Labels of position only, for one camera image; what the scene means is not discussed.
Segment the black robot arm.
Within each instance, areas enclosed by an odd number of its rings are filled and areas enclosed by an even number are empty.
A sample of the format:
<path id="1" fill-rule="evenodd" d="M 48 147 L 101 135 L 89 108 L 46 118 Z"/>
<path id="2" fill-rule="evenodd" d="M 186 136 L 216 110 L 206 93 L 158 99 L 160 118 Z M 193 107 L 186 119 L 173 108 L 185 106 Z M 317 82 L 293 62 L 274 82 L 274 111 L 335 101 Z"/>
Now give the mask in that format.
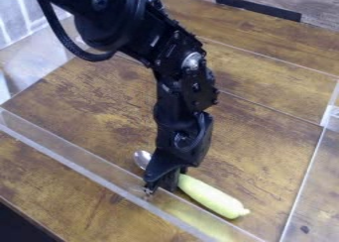
<path id="1" fill-rule="evenodd" d="M 208 153 L 218 89 L 202 44 L 170 19 L 161 0 L 36 0 L 61 44 L 85 61 L 117 52 L 148 67 L 156 79 L 156 148 L 144 190 L 173 191 L 178 176 Z"/>

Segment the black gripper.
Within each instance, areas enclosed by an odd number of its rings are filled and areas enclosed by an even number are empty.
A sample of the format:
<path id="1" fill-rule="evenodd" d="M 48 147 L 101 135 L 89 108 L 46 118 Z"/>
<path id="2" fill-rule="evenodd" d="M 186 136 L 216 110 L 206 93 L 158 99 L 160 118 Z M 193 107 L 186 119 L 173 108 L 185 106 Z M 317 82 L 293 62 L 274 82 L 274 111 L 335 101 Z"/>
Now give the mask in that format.
<path id="1" fill-rule="evenodd" d="M 169 192 L 177 189 L 180 170 L 201 164 L 210 147 L 213 131 L 213 117 L 206 112 L 174 120 L 156 112 L 154 122 L 156 148 L 144 174 L 145 198 L 156 192 L 157 181 L 160 187 Z"/>

